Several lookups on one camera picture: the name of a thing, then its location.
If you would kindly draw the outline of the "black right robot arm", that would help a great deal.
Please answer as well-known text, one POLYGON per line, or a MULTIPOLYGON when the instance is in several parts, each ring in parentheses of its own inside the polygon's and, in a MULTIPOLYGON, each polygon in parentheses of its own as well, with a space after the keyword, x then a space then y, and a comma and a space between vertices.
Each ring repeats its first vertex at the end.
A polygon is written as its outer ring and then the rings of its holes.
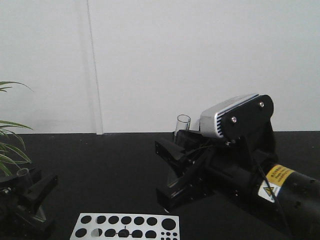
POLYGON ((176 178, 156 189, 171 211, 215 194, 293 240, 320 237, 320 182, 279 164, 269 121, 222 129, 224 138, 180 130, 160 139, 155 152, 176 178))

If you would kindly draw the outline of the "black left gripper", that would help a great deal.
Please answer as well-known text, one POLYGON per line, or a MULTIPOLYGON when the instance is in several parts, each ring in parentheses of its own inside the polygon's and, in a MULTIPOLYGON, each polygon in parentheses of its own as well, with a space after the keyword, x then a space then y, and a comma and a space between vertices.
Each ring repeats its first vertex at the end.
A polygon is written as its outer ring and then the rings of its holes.
POLYGON ((42 208, 48 194, 57 186, 58 176, 42 177, 39 168, 30 168, 28 186, 19 184, 17 175, 0 178, 0 238, 45 240, 52 232, 54 220, 42 208))

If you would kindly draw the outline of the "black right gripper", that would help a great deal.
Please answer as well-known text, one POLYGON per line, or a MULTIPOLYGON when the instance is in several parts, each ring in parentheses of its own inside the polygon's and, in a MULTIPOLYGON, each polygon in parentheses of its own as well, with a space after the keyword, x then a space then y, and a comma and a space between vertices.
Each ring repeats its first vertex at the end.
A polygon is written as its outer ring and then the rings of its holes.
POLYGON ((172 180, 156 188, 158 203, 174 210, 221 193, 235 202, 247 199, 257 179, 257 165, 236 145, 212 144, 200 131, 180 130, 178 143, 161 138, 155 153, 174 173, 172 180))

